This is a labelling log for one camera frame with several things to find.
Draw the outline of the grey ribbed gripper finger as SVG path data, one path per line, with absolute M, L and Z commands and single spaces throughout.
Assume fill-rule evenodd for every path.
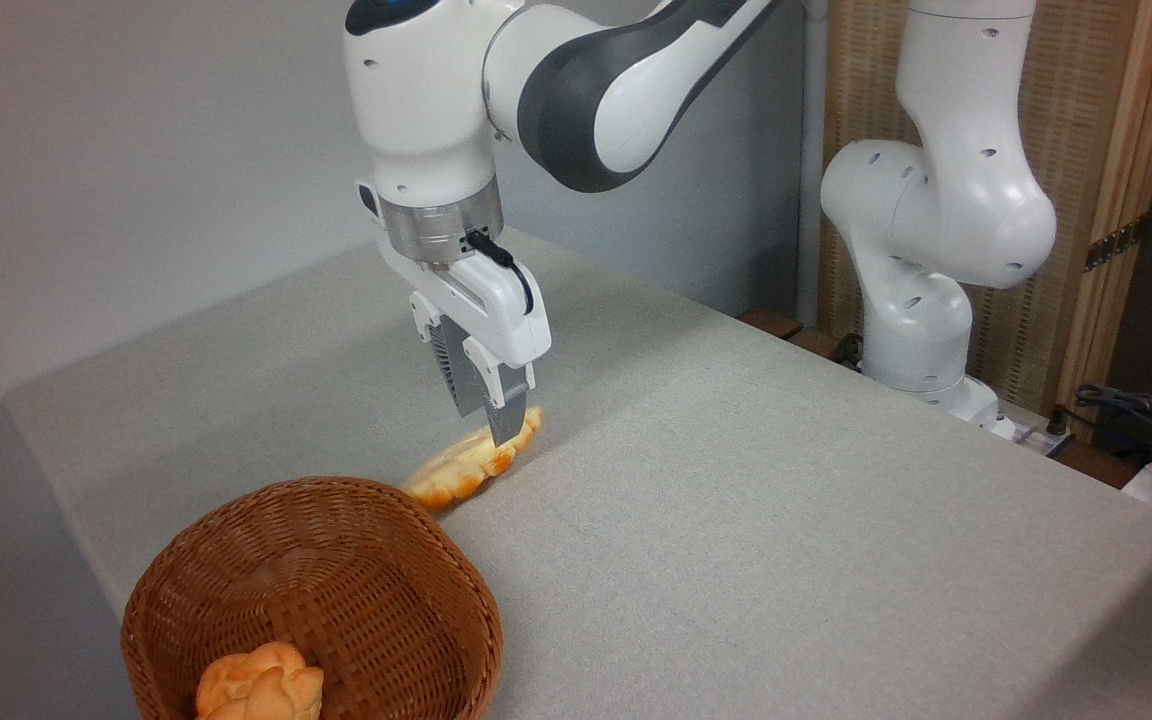
M 524 429 L 526 392 L 535 388 L 535 367 L 531 363 L 511 366 L 500 361 L 476 338 L 467 338 L 462 347 L 483 382 L 485 414 L 493 444 L 503 446 Z
M 420 291 L 411 293 L 410 306 L 420 340 L 430 343 L 457 414 L 467 416 L 482 410 L 483 382 L 465 353 L 467 331 Z

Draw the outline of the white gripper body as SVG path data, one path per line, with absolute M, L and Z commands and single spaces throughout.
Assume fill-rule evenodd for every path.
M 483 253 L 453 262 L 439 272 L 429 263 L 417 263 L 394 249 L 389 222 L 380 219 L 381 200 L 365 182 L 358 182 L 358 195 L 372 219 L 381 228 L 378 241 L 381 258 L 416 291 L 420 291 L 454 323 L 465 328 L 486 350 L 509 366 L 522 366 L 550 351 L 550 323 L 541 291 L 526 266 L 517 264 L 524 282 L 513 270 L 500 266 Z

